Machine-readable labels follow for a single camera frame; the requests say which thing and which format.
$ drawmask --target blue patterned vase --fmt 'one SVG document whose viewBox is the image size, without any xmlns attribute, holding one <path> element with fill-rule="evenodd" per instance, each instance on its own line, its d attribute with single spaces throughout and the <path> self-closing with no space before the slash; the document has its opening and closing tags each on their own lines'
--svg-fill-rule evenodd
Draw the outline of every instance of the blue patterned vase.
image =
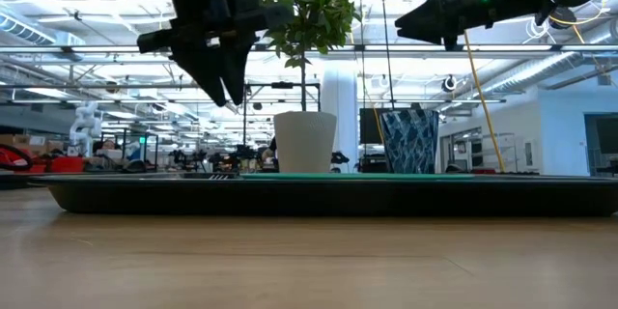
<svg viewBox="0 0 618 309">
<path fill-rule="evenodd" d="M 388 169 L 396 174 L 434 174 L 437 112 L 398 110 L 380 115 Z"/>
</svg>

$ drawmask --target wooden surface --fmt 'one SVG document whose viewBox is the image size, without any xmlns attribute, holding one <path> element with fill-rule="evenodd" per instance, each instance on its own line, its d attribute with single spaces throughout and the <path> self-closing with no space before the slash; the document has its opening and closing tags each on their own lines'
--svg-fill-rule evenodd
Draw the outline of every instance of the wooden surface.
<svg viewBox="0 0 618 309">
<path fill-rule="evenodd" d="M 0 191 L 0 308 L 618 306 L 616 220 L 63 213 Z"/>
</svg>

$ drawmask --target potted plant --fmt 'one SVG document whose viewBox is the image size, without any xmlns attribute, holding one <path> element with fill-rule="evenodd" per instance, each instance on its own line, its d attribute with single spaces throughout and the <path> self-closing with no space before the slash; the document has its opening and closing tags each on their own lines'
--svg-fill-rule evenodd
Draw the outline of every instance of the potted plant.
<svg viewBox="0 0 618 309">
<path fill-rule="evenodd" d="M 346 44 L 351 23 L 360 15 L 350 0 L 262 0 L 289 6 L 294 19 L 266 32 L 272 39 L 277 57 L 288 57 L 286 68 L 300 68 L 302 112 L 274 117 L 275 136 L 282 172 L 328 172 L 337 127 L 334 115 L 306 112 L 306 65 L 311 64 L 305 52 L 316 48 L 327 54 L 334 46 Z"/>
<path fill-rule="evenodd" d="M 262 0 L 265 5 L 279 3 L 290 6 L 294 20 L 265 33 L 272 39 L 269 47 L 275 47 L 277 57 L 288 56 L 286 68 L 300 68 L 302 89 L 302 110 L 307 110 L 305 95 L 305 68 L 311 62 L 306 58 L 307 50 L 316 48 L 321 54 L 328 54 L 334 46 L 346 44 L 354 19 L 360 20 L 354 3 L 350 0 Z"/>
</svg>

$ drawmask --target white pot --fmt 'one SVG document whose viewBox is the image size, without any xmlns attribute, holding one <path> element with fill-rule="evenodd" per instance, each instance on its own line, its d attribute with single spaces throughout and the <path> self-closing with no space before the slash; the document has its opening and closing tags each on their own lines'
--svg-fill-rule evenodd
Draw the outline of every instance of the white pot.
<svg viewBox="0 0 618 309">
<path fill-rule="evenodd" d="M 324 112 L 286 112 L 274 117 L 281 173 L 330 171 L 337 117 Z"/>
</svg>

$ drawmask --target green leaves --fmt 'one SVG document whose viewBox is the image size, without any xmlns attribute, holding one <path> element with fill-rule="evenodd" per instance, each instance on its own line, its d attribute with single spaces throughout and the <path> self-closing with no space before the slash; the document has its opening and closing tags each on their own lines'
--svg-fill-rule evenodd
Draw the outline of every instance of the green leaves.
<svg viewBox="0 0 618 309">
<path fill-rule="evenodd" d="M 350 0 L 262 0 L 264 4 L 285 4 L 295 10 L 292 22 L 265 33 L 272 39 L 277 57 L 288 56 L 286 68 L 311 64 L 304 50 L 316 48 L 327 54 L 334 46 L 346 44 L 351 23 L 361 20 Z"/>
</svg>

